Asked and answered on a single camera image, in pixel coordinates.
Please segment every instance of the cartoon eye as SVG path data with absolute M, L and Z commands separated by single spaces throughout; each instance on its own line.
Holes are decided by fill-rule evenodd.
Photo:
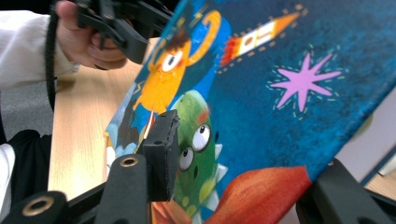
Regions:
M 192 160 L 194 159 L 194 152 L 190 147 L 184 149 L 180 155 L 179 168 L 181 171 L 185 171 L 190 168 Z
M 192 138 L 192 147 L 195 151 L 201 151 L 209 143 L 210 129 L 206 124 L 201 125 Z
M 163 60 L 163 71 L 169 72 L 170 70 L 174 69 L 175 66 L 180 62 L 183 56 L 183 52 L 179 50 L 176 54 L 168 54 Z

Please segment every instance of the book cover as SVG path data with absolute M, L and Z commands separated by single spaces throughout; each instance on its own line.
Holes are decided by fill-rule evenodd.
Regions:
M 176 109 L 155 223 L 275 223 L 396 80 L 396 2 L 183 0 L 106 129 L 135 153 Z

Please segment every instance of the desk surface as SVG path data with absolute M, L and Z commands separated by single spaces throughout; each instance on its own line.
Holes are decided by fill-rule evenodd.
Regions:
M 140 69 L 128 62 L 117 70 L 80 67 L 59 77 L 49 190 L 63 191 L 70 200 L 106 180 L 105 129 Z

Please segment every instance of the pink star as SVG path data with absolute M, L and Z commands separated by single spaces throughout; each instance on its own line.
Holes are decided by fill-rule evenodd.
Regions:
M 276 108 L 280 108 L 283 104 L 285 104 L 294 93 L 297 93 L 298 105 L 301 112 L 304 111 L 305 103 L 309 91 L 315 91 L 327 96 L 332 95 L 330 91 L 314 83 L 316 81 L 321 81 L 341 75 L 341 72 L 339 71 L 316 75 L 316 72 L 323 66 L 323 64 L 329 61 L 331 57 L 332 57 L 331 54 L 327 55 L 322 61 L 317 63 L 312 69 L 309 69 L 311 55 L 308 53 L 304 58 L 301 71 L 298 73 L 279 68 L 277 71 L 283 76 L 287 77 L 289 81 L 278 82 L 276 84 L 271 85 L 271 87 L 274 88 L 286 89 L 286 92 L 283 94 L 282 99 L 279 101 Z

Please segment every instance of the green cartoon creature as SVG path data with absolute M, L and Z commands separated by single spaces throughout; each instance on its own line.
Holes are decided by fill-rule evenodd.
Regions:
M 216 163 L 222 145 L 215 143 L 209 109 L 198 91 L 187 91 L 172 109 L 176 109 L 180 117 L 177 129 L 180 159 L 175 201 L 193 223 L 201 223 L 201 206 L 214 211 L 219 204 L 215 186 L 228 170 Z

